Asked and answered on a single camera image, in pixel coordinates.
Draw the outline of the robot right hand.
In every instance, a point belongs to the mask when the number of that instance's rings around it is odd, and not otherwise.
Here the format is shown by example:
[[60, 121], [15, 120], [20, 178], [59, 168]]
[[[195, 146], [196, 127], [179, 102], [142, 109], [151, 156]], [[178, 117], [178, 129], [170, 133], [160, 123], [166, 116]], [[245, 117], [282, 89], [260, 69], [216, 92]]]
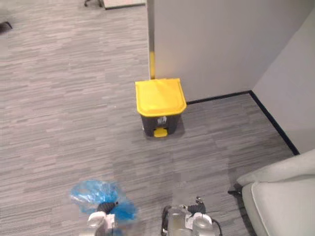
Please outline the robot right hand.
[[194, 215], [195, 213], [205, 214], [206, 207], [201, 197], [197, 196], [195, 202], [196, 202], [195, 205], [190, 205], [187, 207], [187, 211], [190, 212], [192, 215]]

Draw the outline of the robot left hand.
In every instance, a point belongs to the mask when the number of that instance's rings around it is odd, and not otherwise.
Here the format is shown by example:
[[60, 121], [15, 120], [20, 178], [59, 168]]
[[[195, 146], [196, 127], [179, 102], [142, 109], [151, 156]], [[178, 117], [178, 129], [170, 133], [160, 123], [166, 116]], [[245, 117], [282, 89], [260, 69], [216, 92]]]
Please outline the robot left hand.
[[97, 211], [105, 212], [106, 214], [110, 214], [111, 211], [119, 204], [119, 202], [103, 202], [98, 205]]

